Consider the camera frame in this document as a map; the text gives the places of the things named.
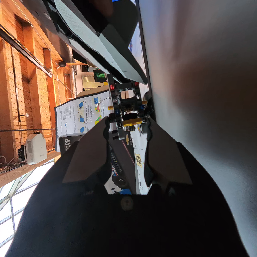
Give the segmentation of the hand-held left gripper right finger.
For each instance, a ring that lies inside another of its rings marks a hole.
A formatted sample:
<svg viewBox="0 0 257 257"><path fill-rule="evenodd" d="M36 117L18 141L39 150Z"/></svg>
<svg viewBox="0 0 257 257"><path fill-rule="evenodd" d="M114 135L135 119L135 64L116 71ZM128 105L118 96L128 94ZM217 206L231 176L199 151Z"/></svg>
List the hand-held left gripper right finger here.
<svg viewBox="0 0 257 257"><path fill-rule="evenodd" d="M192 185L178 144L152 118L148 118L144 179L147 187L160 185L166 191L171 183Z"/></svg>

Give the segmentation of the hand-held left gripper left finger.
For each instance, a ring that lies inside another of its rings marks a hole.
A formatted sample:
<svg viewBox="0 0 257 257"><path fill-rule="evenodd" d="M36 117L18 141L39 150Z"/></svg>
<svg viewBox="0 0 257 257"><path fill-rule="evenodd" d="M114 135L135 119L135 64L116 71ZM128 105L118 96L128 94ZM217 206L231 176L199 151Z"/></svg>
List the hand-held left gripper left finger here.
<svg viewBox="0 0 257 257"><path fill-rule="evenodd" d="M94 179L95 184L106 184L111 176L109 146L109 117L104 117L79 141L63 183Z"/></svg>

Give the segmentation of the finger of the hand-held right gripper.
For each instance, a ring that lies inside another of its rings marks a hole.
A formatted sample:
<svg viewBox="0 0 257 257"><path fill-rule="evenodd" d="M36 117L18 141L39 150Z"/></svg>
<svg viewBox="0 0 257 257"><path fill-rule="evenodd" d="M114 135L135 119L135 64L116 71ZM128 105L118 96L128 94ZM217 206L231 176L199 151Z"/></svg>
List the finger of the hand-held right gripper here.
<svg viewBox="0 0 257 257"><path fill-rule="evenodd" d="M79 38L68 38L68 42L72 49L83 58L103 72L113 75L118 82L123 82L123 71L120 67L121 54L109 42L105 46L99 40L97 41L97 50L100 50L100 53Z"/></svg>
<svg viewBox="0 0 257 257"><path fill-rule="evenodd" d="M79 56L119 82L147 84L139 63L129 50L139 14L131 1L112 2L105 17L90 1L54 1L59 35Z"/></svg>

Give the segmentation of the grey yellow lego assembly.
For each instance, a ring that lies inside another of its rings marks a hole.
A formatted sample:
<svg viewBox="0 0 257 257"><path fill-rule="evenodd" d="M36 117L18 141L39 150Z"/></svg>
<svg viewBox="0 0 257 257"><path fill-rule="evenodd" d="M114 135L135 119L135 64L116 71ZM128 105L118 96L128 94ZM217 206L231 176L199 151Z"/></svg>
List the grey yellow lego assembly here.
<svg viewBox="0 0 257 257"><path fill-rule="evenodd" d="M125 130L135 131L135 125L140 125L143 134L148 133L149 118L153 113L153 103L151 98L142 98L140 86L134 86L135 81L118 83L114 81L111 74L105 74L110 92L112 105L108 108L113 113L109 114L110 123L116 124L116 129L112 131L113 140L124 140ZM115 90L110 90L110 85L114 84Z"/></svg>

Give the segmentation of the lego set car box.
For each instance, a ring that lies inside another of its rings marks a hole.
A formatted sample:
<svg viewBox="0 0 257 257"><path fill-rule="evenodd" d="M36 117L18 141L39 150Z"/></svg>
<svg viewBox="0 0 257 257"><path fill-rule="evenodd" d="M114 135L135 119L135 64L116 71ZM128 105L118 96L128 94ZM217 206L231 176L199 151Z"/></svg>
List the lego set car box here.
<svg viewBox="0 0 257 257"><path fill-rule="evenodd" d="M134 161L134 150L129 132L125 133L126 140L113 140L109 133L109 146L111 153L111 176L106 184L95 184L94 179L81 182L63 183L72 156L78 145L78 141L85 133L66 134L59 137L61 159L58 161L58 169L62 176L59 183L69 191L74 190L83 194L94 194L101 196L128 196L136 194L136 172Z"/></svg>

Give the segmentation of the printed lego info poster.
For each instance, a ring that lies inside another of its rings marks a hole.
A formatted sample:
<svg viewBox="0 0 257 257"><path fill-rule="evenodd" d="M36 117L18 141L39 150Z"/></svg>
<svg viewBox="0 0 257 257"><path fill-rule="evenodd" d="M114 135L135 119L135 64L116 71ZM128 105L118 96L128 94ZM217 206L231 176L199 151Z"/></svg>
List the printed lego info poster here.
<svg viewBox="0 0 257 257"><path fill-rule="evenodd" d="M66 134L87 133L110 111L109 90L74 98L55 107L56 140Z"/></svg>

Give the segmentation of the person's right hand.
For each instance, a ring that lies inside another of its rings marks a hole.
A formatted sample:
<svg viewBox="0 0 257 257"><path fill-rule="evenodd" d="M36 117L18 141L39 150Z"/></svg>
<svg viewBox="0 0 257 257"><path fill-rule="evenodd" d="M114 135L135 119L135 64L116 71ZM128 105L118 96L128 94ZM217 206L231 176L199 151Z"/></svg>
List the person's right hand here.
<svg viewBox="0 0 257 257"><path fill-rule="evenodd" d="M114 12L112 0L93 0L92 3L103 16L112 16Z"/></svg>

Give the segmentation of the black green neon sign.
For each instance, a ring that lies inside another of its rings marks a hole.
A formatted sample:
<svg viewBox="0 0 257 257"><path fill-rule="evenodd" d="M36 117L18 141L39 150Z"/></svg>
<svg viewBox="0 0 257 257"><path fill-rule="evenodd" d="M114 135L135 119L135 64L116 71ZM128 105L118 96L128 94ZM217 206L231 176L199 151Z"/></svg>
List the black green neon sign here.
<svg viewBox="0 0 257 257"><path fill-rule="evenodd" d="M100 82L100 83L107 82L107 78L105 76L105 73L102 70L95 69L93 71L93 73L94 73L94 81L95 82Z"/></svg>

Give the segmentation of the white ceiling projector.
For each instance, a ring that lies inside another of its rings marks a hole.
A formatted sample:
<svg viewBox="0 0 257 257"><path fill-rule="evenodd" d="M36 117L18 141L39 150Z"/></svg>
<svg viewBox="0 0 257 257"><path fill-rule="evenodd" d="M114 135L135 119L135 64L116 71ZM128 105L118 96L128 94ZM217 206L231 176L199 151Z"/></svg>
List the white ceiling projector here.
<svg viewBox="0 0 257 257"><path fill-rule="evenodd" d="M28 165L37 164L47 159L46 140L40 132L28 136L24 145L18 149L18 158Z"/></svg>

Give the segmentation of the skylight window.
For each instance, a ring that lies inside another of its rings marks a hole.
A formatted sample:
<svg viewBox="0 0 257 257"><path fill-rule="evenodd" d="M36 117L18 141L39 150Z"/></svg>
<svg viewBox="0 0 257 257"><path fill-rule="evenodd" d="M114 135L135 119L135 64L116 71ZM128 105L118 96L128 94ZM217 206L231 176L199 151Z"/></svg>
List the skylight window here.
<svg viewBox="0 0 257 257"><path fill-rule="evenodd" d="M55 163L54 159L1 186L0 256L5 256L17 231L21 216L40 180Z"/></svg>

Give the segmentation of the silver ventilation duct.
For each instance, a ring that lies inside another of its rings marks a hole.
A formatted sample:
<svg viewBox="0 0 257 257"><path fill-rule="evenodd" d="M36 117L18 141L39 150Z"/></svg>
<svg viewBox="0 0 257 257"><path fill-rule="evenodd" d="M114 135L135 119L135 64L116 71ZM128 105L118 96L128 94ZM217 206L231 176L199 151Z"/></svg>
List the silver ventilation duct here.
<svg viewBox="0 0 257 257"><path fill-rule="evenodd" d="M77 85L76 85L76 74L74 65L70 65L70 75L73 90L73 98L77 98Z"/></svg>

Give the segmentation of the black ceiling rail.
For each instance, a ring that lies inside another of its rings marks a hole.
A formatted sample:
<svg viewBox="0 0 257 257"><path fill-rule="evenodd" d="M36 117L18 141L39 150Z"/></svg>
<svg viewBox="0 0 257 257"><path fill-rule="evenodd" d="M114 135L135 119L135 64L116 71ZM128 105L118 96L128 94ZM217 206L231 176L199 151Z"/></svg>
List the black ceiling rail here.
<svg viewBox="0 0 257 257"><path fill-rule="evenodd" d="M47 69L26 47L24 47L16 38L14 38L2 25L0 25L0 37L9 43L22 56L34 64L48 77L52 78L52 73Z"/></svg>

